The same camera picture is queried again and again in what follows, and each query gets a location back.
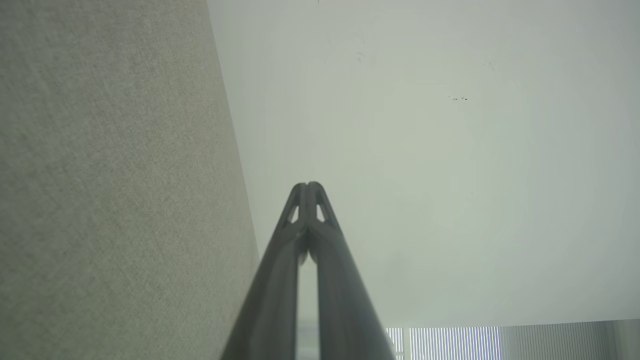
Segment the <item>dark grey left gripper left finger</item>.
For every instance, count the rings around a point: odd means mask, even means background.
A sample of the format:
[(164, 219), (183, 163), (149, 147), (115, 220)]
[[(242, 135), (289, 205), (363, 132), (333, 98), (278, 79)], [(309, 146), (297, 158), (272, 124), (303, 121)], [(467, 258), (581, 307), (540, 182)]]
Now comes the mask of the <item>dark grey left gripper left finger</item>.
[(231, 330), (222, 360), (294, 360), (298, 271), (307, 255), (306, 185), (286, 200)]

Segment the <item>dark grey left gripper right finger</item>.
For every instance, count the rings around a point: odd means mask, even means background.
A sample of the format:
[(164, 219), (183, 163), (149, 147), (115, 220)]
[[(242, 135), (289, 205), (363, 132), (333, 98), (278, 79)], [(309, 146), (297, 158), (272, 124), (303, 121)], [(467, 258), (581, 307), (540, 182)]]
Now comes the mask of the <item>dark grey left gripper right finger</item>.
[(319, 350), (323, 360), (393, 360), (380, 323), (339, 225), (318, 182), (307, 185), (307, 239), (317, 265)]

